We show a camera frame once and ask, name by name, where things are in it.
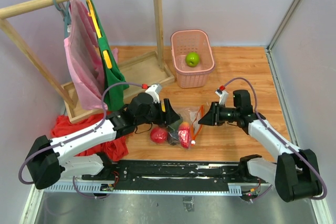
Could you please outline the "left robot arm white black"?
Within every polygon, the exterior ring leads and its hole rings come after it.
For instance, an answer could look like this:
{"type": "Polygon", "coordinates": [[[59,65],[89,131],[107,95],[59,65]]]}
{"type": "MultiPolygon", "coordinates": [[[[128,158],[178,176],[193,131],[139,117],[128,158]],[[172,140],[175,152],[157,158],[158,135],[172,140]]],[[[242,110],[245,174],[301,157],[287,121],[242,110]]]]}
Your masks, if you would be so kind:
{"type": "Polygon", "coordinates": [[[92,175],[108,179],[112,175],[112,166],[102,154],[79,156],[78,154],[96,145],[114,141],[133,133],[139,125],[170,125],[180,119],[171,107],[169,99],[160,102],[155,95],[139,93],[122,109],[104,115],[99,122],[75,133],[48,139],[43,135],[34,141],[28,155],[19,169],[27,167],[32,180],[30,184],[37,189],[45,189],[61,178],[92,175]]]}

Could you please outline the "clear zip top bag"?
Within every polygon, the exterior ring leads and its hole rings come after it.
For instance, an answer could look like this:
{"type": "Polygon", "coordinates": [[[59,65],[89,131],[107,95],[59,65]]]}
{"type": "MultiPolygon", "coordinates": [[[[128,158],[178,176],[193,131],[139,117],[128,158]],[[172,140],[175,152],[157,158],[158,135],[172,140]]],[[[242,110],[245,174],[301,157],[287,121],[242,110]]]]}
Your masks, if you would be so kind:
{"type": "Polygon", "coordinates": [[[156,126],[156,127],[162,127],[167,130],[168,133],[175,133],[178,135],[179,130],[189,130],[190,131],[190,137],[191,137],[191,145],[189,148],[194,146],[196,144],[196,138],[200,134],[202,126],[198,124],[199,119],[201,119],[205,114],[204,106],[192,106],[192,107],[180,107],[177,109],[177,113],[182,117],[182,124],[180,125],[178,131],[169,132],[167,126],[156,126]]]}

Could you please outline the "light green fake apple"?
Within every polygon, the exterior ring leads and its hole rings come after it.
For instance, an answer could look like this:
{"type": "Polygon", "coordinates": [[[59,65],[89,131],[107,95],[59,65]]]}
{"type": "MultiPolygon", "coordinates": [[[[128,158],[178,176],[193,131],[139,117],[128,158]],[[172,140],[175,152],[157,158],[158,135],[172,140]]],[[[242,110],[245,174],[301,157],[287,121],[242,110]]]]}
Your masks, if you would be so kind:
{"type": "Polygon", "coordinates": [[[196,52],[190,52],[185,56],[185,63],[189,67],[196,67],[200,62],[199,54],[196,52]]]}

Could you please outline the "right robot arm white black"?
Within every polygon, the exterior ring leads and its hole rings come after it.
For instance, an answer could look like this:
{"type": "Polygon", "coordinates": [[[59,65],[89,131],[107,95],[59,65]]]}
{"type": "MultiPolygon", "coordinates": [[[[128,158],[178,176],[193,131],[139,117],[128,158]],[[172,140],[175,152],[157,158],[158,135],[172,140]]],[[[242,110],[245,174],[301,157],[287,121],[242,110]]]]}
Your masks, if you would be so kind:
{"type": "Polygon", "coordinates": [[[315,153],[303,150],[281,136],[264,116],[255,112],[247,90],[233,92],[234,106],[225,105],[228,93],[217,90],[218,102],[212,102],[209,111],[199,120],[200,125],[221,126],[235,122],[247,135],[257,140],[276,159],[275,163],[260,155],[242,157],[239,161],[238,177],[250,182],[258,177],[274,186],[285,202],[326,197],[315,153]]]}

